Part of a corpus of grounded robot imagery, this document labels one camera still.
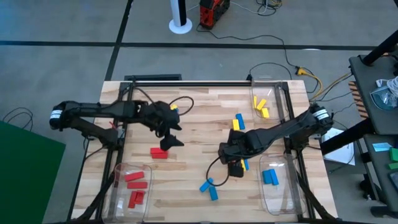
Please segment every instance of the wooden table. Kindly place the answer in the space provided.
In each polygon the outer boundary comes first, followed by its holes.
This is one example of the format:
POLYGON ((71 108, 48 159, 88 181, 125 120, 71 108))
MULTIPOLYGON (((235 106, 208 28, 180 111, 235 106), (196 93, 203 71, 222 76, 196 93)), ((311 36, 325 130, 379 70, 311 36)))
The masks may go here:
MULTIPOLYGON (((308 98, 304 82, 287 81, 294 114, 297 116, 308 109, 308 98)), ((105 82, 101 92, 101 103, 111 103, 118 95, 120 82, 105 82)), ((257 167, 259 157, 249 160, 250 169, 242 179, 230 177, 229 181, 217 187, 219 200, 213 202, 208 193, 201 193, 199 187, 205 181, 205 172, 210 162, 218 157, 218 145, 226 142, 231 120, 236 113, 242 113, 246 131, 254 128, 269 128, 277 125, 277 119, 262 124, 254 122, 251 110, 249 87, 142 87, 154 101, 172 101, 182 95, 191 96, 195 106, 180 125, 182 131, 174 131, 184 147, 173 147, 167 160, 152 159, 151 147, 158 147, 160 139, 141 124, 130 124, 126 133, 123 162, 147 164, 152 167, 154 180, 147 209, 147 222, 293 222, 297 216, 271 215, 262 207, 257 167)), ((133 98, 147 100, 134 90, 133 98)), ((267 99, 271 116, 275 116, 275 100, 267 99)), ((184 111, 189 101, 177 102, 184 111)), ((109 128, 111 119, 95 119, 95 124, 109 128)), ((316 141, 310 142, 319 147, 316 141)), ((100 148, 98 141, 92 141, 88 153, 100 148)), ((276 141, 267 155, 282 155, 284 143, 276 141)), ((106 150, 90 157, 84 165, 72 218, 78 217, 94 199, 101 185, 106 150)), ((321 151, 306 148, 303 158, 312 192, 326 210, 337 217, 328 176, 321 151)), ((215 183, 226 177, 226 166, 217 162, 210 176, 215 183)))

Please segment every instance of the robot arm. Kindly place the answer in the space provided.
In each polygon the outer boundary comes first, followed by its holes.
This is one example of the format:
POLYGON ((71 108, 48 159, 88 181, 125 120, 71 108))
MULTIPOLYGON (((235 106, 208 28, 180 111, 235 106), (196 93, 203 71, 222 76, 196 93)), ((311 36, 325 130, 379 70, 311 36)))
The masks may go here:
POLYGON ((115 101, 111 104, 64 101, 53 107, 50 117, 52 129, 60 131, 65 128, 77 129, 84 137, 96 137, 104 146, 111 147, 117 144, 118 131, 112 128, 103 129, 81 117, 115 118, 128 124, 141 123, 151 131, 155 131, 158 138, 163 138, 160 142, 163 150, 168 150, 172 146, 183 146, 182 142, 170 134, 170 128, 181 130, 178 125, 180 116, 163 101, 150 105, 140 100, 115 101))
POLYGON ((221 143, 218 155, 221 163, 249 159, 263 153, 271 144, 284 136, 289 136, 292 148, 304 148, 308 137, 315 134, 325 134, 333 125, 324 107, 314 104, 295 119, 269 129, 255 129, 246 133, 229 132, 227 143, 221 143))

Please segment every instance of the clear plastic bin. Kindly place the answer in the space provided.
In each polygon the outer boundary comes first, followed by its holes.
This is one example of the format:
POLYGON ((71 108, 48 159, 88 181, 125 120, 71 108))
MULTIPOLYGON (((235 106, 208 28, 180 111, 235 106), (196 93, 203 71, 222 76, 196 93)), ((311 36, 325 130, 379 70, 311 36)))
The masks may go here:
POLYGON ((298 183, 293 156, 263 155, 259 163, 258 174, 263 208, 267 208, 273 215, 303 214, 306 206, 298 183), (262 171, 269 169, 275 170, 279 185, 264 183, 262 171))
POLYGON ((150 189, 152 187, 152 169, 147 165, 134 166, 127 163, 118 164, 115 168, 115 180, 111 186, 110 194, 107 194, 103 212, 104 223, 141 223, 147 213, 150 189), (127 189, 124 176, 135 172, 144 171, 144 178, 134 181, 147 182, 146 189, 127 189), (142 205, 129 208, 131 192, 142 190, 145 192, 142 205))
POLYGON ((281 118, 289 118, 285 95, 282 91, 282 82, 265 79, 253 80, 251 84, 251 105, 253 121, 256 124, 271 124, 275 123, 276 121, 280 121, 281 118), (261 111, 258 111, 254 108, 254 96, 257 97, 257 105, 262 99, 267 101, 263 108, 268 109, 269 118, 263 118, 261 111), (278 103, 282 105, 282 111, 278 111, 278 103))

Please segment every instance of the blue block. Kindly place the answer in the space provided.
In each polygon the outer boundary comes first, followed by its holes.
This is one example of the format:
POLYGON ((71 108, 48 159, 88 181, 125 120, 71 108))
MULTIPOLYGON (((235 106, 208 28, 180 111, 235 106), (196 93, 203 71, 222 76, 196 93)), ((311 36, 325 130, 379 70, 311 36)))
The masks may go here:
POLYGON ((271 173, 271 179, 272 179, 272 184, 273 185, 278 185, 278 177, 276 176, 276 172, 274 169, 270 169, 269 172, 271 173))
POLYGON ((243 160, 244 166, 246 167, 246 170, 249 170, 249 162, 247 159, 243 160))
POLYGON ((206 182, 199 188, 199 190, 200 190, 201 192, 204 192, 205 190, 207 190, 207 188, 210 187, 209 182, 210 182, 210 183, 213 183, 213 179, 212 179, 211 177, 209 178, 209 181, 206 180, 206 182))
POLYGON ((209 192, 211 200, 218 200, 217 190, 214 186, 210 186, 209 192))
POLYGON ((271 172, 269 172, 269 170, 262 171, 262 179, 265 184, 271 184, 272 183, 271 172))
POLYGON ((238 121, 239 121, 239 129, 244 130, 245 127, 244 127, 242 114, 236 114, 236 119, 238 119, 238 121))

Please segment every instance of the red rectangular block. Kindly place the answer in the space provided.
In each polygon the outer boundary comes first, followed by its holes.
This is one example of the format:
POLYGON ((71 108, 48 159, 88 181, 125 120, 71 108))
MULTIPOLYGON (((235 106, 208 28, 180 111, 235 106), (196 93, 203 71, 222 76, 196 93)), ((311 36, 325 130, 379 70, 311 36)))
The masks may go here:
POLYGON ((152 154, 153 159, 167 159, 167 156, 168 156, 167 153, 152 154))
POLYGON ((136 207, 136 198, 137 198, 137 192, 135 192, 135 191, 131 192, 130 201, 129 201, 129 208, 135 208, 136 207))
POLYGON ((127 189, 146 189, 148 187, 147 182, 129 182, 127 183, 127 189))
POLYGON ((142 203, 144 201, 144 194, 145 194, 145 192, 143 190, 137 190, 137 197, 136 197, 136 200, 134 201, 134 203, 136 203, 138 205, 142 205, 142 203))
POLYGON ((161 153, 167 153, 167 151, 163 151, 160 148, 151 148, 150 153, 151 154, 161 154, 161 153))
POLYGON ((140 172, 135 172, 132 174, 128 174, 124 176, 124 180, 126 182, 132 181, 132 180, 137 180, 140 178, 144 178, 144 171, 140 171, 140 172))

